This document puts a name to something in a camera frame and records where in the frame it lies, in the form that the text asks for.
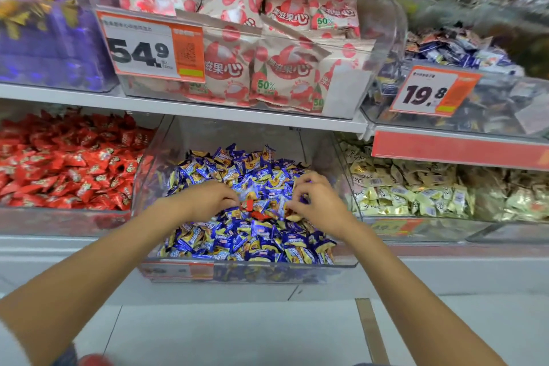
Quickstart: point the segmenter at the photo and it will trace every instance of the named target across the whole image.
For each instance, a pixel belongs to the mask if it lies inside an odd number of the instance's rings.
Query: floor tile
[[[549,297],[467,295],[442,300],[486,341],[509,366],[545,366],[549,357]],[[414,366],[402,338],[380,300],[372,300],[383,342],[393,366]]]
[[[91,353],[101,353],[106,349],[120,306],[103,306],[76,336],[76,351],[80,357]]]
[[[354,300],[124,306],[106,354],[116,366],[369,361]]]

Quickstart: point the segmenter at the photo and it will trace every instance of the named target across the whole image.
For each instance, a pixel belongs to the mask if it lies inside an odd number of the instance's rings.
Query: barcode
[[[186,61],[194,64],[196,62],[196,52],[194,50],[194,43],[192,42],[187,43],[185,47],[183,47],[182,49],[182,55]]]

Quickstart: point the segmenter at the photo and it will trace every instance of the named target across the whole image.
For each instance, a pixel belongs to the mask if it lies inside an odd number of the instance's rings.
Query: store shelf
[[[548,171],[549,141],[489,134],[374,125],[372,155],[415,161],[450,162]]]
[[[126,96],[120,86],[115,87],[108,93],[93,93],[0,83],[0,98],[131,110],[134,112],[174,114],[176,116],[202,117],[215,120],[230,120],[234,122],[270,124],[306,129],[335,130],[357,133],[360,137],[366,132],[368,127],[368,120],[360,109],[352,120],[343,120],[306,116],[304,114],[132,98]]]

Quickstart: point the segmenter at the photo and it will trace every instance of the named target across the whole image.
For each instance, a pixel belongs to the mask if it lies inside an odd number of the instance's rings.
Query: right hand
[[[299,201],[304,194],[309,195],[310,204]],[[342,240],[357,223],[328,179],[316,172],[307,172],[295,181],[292,201],[287,206],[306,218],[315,228]]]

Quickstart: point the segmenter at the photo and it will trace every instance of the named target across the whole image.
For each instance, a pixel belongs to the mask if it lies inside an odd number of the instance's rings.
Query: left hand
[[[163,212],[174,218],[177,225],[187,222],[208,222],[229,207],[240,206],[238,194],[228,185],[216,180],[192,185],[169,197],[157,201]]]

